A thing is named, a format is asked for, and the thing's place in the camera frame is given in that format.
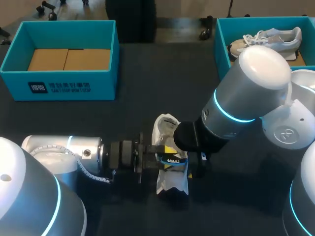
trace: white sneaker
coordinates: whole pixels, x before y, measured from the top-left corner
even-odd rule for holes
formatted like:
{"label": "white sneaker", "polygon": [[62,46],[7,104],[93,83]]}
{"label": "white sneaker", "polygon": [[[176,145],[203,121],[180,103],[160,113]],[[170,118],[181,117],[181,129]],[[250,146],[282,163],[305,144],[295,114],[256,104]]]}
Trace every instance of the white sneaker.
{"label": "white sneaker", "polygon": [[[187,159],[187,152],[180,150],[174,142],[174,131],[180,122],[170,114],[160,115],[153,127],[152,145],[166,145],[174,148],[178,154],[178,158]],[[177,188],[179,191],[184,191],[188,195],[188,181],[187,181],[188,162],[184,166],[172,166],[167,170],[159,170],[157,178],[157,194],[162,190],[169,190]]]}
{"label": "white sneaker", "polygon": [[254,37],[247,34],[243,39],[238,39],[231,43],[227,49],[230,59],[236,59],[247,48],[252,45],[262,45],[278,52],[286,60],[295,60],[296,51],[302,42],[302,31],[299,27],[293,30],[270,29],[259,31]]}

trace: teal box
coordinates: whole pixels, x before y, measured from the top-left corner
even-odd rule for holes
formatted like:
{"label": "teal box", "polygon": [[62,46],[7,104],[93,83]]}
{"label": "teal box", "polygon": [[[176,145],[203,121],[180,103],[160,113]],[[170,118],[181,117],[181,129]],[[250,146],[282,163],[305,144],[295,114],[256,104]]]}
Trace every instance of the teal box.
{"label": "teal box", "polygon": [[278,30],[292,30],[300,27],[302,30],[302,44],[299,51],[307,66],[292,66],[292,70],[315,70],[315,26],[311,18],[301,17],[240,17],[219,18],[215,35],[215,60],[220,80],[231,68],[226,47],[244,34],[256,35],[260,30],[276,28]]}
{"label": "teal box", "polygon": [[[27,71],[35,49],[110,49],[108,70]],[[0,68],[15,101],[114,100],[115,21],[22,22]]]}

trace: robotic arm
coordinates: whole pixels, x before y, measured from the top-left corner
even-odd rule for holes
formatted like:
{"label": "robotic arm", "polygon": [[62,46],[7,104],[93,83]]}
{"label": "robotic arm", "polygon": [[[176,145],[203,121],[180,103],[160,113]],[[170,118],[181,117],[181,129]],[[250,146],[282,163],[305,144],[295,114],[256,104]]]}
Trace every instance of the robotic arm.
{"label": "robotic arm", "polygon": [[315,139],[314,78],[308,70],[292,73],[284,58],[269,48],[249,47],[215,89],[199,119],[178,126],[175,143],[182,150],[209,155],[261,118],[271,142],[282,148],[304,148]]}
{"label": "robotic arm", "polygon": [[[174,141],[182,150],[199,153],[200,163],[261,118],[263,131],[274,144],[288,149],[306,147],[315,138],[314,78],[315,72],[291,72],[286,61],[271,49],[249,47],[214,91],[199,119],[177,127]],[[141,135],[137,141],[109,145],[103,145],[100,138],[29,136],[22,148],[0,138],[5,154],[0,156],[0,231],[4,236],[84,235],[85,207],[66,187],[72,186],[76,160],[92,179],[106,168],[113,176],[118,169],[133,170],[141,176],[145,168],[161,168],[155,156],[150,159],[147,154],[165,155],[170,165],[180,162],[173,149],[143,145]],[[52,154],[60,160],[58,163],[52,161]],[[304,155],[283,210],[283,223],[290,236],[315,235],[314,157],[315,143]]]}

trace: logo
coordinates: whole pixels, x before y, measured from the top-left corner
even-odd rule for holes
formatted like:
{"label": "logo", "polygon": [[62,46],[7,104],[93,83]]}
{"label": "logo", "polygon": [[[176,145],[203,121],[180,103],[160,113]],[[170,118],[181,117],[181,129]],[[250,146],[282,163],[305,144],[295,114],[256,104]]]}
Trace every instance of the logo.
{"label": "logo", "polygon": [[294,144],[299,139],[299,133],[292,127],[280,126],[274,132],[275,138],[284,144]]}
{"label": "logo", "polygon": [[32,93],[48,93],[44,82],[28,82]]}
{"label": "logo", "polygon": [[283,141],[290,139],[291,135],[294,134],[294,131],[292,129],[286,129],[284,132],[281,133],[281,139]]}

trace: cardboard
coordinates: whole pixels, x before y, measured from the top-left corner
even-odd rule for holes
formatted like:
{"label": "cardboard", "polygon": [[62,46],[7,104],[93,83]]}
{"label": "cardboard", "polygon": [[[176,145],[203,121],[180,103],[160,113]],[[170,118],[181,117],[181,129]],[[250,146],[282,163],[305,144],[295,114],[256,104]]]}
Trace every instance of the cardboard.
{"label": "cardboard", "polygon": [[68,49],[35,49],[28,71],[63,70]]}
{"label": "cardboard", "polygon": [[300,51],[298,52],[298,56],[296,60],[287,60],[286,62],[289,64],[289,66],[306,66]]}
{"label": "cardboard", "polygon": [[108,70],[109,49],[69,50],[64,70]]}

